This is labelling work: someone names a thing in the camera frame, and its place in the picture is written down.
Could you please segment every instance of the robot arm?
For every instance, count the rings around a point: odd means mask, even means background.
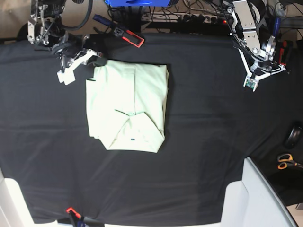
[[[286,70],[284,65],[273,69],[276,39],[263,18],[266,7],[262,0],[234,0],[229,4],[227,12],[233,17],[232,35],[247,73],[244,87],[248,86],[255,91],[261,79]],[[248,64],[243,52],[248,54],[251,64]]]
[[[27,39],[31,44],[46,47],[52,54],[60,57],[61,70],[57,73],[58,79],[68,85],[75,80],[73,71],[80,64],[95,63],[101,66],[106,61],[102,53],[84,47],[89,35],[80,37],[67,32],[78,30],[85,25],[91,14],[93,0],[89,0],[84,20],[74,27],[62,24],[61,14],[65,3],[66,0],[32,0]]]

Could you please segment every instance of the white surface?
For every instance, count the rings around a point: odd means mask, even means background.
[[[34,226],[20,187],[13,179],[6,178],[0,183],[0,209],[1,227]]]
[[[241,182],[227,187],[221,227],[297,226],[250,158],[244,160]]]

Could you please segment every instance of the blue handle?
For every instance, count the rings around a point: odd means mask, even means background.
[[[273,36],[274,37],[276,37],[279,34],[280,24],[281,24],[281,18],[276,17],[275,18],[275,23],[274,23],[274,29],[273,29]]]
[[[99,23],[102,23],[106,26],[111,26],[112,25],[112,22],[109,19],[106,19],[105,17],[103,17],[101,15],[98,15],[98,14],[95,14],[95,16],[93,17],[93,20],[95,20]]]

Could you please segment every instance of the metal bracket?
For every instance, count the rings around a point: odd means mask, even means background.
[[[35,41],[35,25],[38,19],[38,0],[32,0],[30,18],[27,22],[28,41],[33,44]]]
[[[256,29],[254,18],[252,17],[250,7],[246,0],[233,1],[235,11],[239,16],[243,30]]]
[[[42,40],[42,43],[44,45],[48,45],[48,35],[46,34],[46,25],[45,25],[45,19],[44,19],[44,11],[47,9],[48,5],[42,5],[39,6],[40,11],[40,20],[42,23],[42,26],[40,27],[40,35],[36,38],[37,42],[40,42]]]
[[[257,31],[243,31],[244,38],[246,40],[247,47],[253,52],[254,55],[260,54],[260,41]]]

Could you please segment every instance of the computer mouse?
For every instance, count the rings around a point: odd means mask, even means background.
[[[284,147],[292,149],[296,146],[303,135],[303,127],[300,122],[295,122],[284,141]]]

